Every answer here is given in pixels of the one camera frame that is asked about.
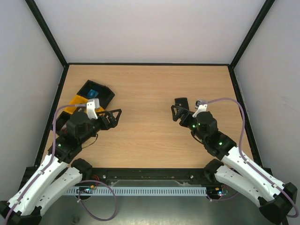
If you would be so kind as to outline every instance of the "wooden table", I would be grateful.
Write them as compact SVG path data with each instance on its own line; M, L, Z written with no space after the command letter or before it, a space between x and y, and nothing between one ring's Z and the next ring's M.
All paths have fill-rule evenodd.
M226 66L71 65L59 106L68 104L88 79L115 93L107 110L121 108L122 115L116 128L100 131L98 140L77 158L93 167L115 168L203 168L213 159L189 129L173 122L171 105L175 98L187 97L194 110L199 98L235 98ZM238 143L242 125L238 106L222 101L210 104L208 110L219 130ZM44 154L51 144L52 132ZM246 135L242 148L252 157Z

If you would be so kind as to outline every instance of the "robotic arm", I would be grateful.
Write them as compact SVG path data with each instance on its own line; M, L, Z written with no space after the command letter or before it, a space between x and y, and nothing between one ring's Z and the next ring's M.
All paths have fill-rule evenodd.
M217 121L206 111L206 102L197 100L195 108L196 112L189 111L187 100L179 98L171 110L173 120L180 119L180 125L189 128L192 136L218 159L206 165L205 177L212 183L231 186L259 207L269 221L280 224L296 202L297 188L268 174L220 132Z
M83 159L75 160L70 168L66 168L81 152L83 143L95 137L99 130L108 130L118 125L122 111L118 109L96 113L98 99L89 100L86 106L87 113L75 112L67 121L66 131L56 138L55 153L52 146L22 189L9 201L0 202L1 215L5 218L10 213L7 224L38 225L45 212L60 196L81 180L90 178L92 166Z

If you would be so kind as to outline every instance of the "black metal frame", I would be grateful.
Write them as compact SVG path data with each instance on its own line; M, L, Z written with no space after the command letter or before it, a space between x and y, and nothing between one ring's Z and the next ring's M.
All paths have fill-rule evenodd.
M60 83L54 98L54 102L53 105L51 107L50 110L50 114L49 114L49 118L45 127L45 131L43 134L43 138L40 144L40 147L38 149L38 153L37 153L37 157L34 163L34 166L32 167L27 167L22 183L21 183L21 187L27 182L27 180L30 178L30 176L35 172L36 168L40 165L42 157L43 157L43 153L45 150L45 146L46 146L46 142L47 142L47 138L49 136L50 133L50 129L52 126L52 120L53 120L53 116L55 113L55 110L57 108L59 99L60 99L60 95L62 92L62 88L68 73L68 69L69 69L69 65L147 65L147 66L227 66L228 70L229 70L229 74L230 74L230 78L232 81L232 85L233 85L233 89L237 98L237 101L242 105L243 110L246 112L245 109L245 104L242 98L242 94L237 82L237 78L236 75L234 73L234 68L236 67L236 65L238 64L239 60L241 59L243 53L245 52L247 46L249 45L249 43L251 42L252 38L254 37L255 33L257 32L257 30L259 29L261 23L263 22L264 18L266 17L267 13L269 12L270 8L272 7L273 3L275 2L275 0L266 0L262 9L260 10L259 14L257 15L256 19L254 20L249 32L247 33L244 41L242 42L241 46L239 47L236 55L234 56L231 64L210 64L210 63L67 63L67 61L65 60L58 44L56 43L49 27L47 26L41 12L39 11L36 3L34 0L25 0L27 5L29 6L30 10L32 11L36 21L38 22L39 26L41 27L42 31L44 32L47 40L49 41L49 44L51 45L51 47L53 48L55 54L57 55L58 59L60 60L62 66L64 67L64 70L62 72L61 75L61 79L60 79ZM246 116L246 126L245 126L245 130L247 133L247 137L248 137L248 141L249 141L249 145L251 148L251 153L253 155L253 159L254 161L262 166L262 161L257 149L257 145L255 142L255 138L252 132L252 128L251 128L251 124L249 122L249 118L247 113L245 114ZM209 183L206 182L205 179L203 179L203 169L124 169L124 168L94 168L93 170L94 173L98 174L100 177L101 175L105 175L106 179L105 181L108 182L110 181L110 177L112 178L111 180L113 180L112 174L114 175L118 175L123 177L123 179L132 179L135 178L138 180L148 180L145 176L145 174L148 175L148 177L156 177L158 178L158 180L160 180L160 178L164 179L164 180L173 180L174 178L171 176L170 174L175 173L175 174L180 174L180 176L177 176L177 178L175 178L176 180L185 180L188 181L189 183L193 183L193 184L202 184L204 186L207 187L211 187ZM288 225L287 219L285 219L282 223L283 225Z

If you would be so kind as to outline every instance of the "gray wall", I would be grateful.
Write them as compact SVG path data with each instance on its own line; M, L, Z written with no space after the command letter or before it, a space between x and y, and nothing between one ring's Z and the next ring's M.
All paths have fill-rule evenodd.
M299 21L299 0L275 1L235 69L264 166L298 188ZM298 225L300 218L289 222Z
M16 193L25 168L34 163L61 72L25 1L2 0L0 200Z
M230 63L264 0L36 0L68 62Z

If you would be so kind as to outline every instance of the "light wood surface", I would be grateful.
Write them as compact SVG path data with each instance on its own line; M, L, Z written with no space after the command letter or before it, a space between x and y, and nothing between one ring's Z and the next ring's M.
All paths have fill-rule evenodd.
M122 115L116 128L100 131L96 143L77 158L93 167L116 168L203 168L213 159L189 129L173 122L171 105L175 98L187 97L194 110L199 98L235 98L227 67L71 65L59 106L68 104L88 79L115 93L107 110L121 108ZM208 110L219 129L238 143L242 125L238 106L222 101L210 104ZM46 151L51 144L52 133ZM252 157L246 135L242 147Z

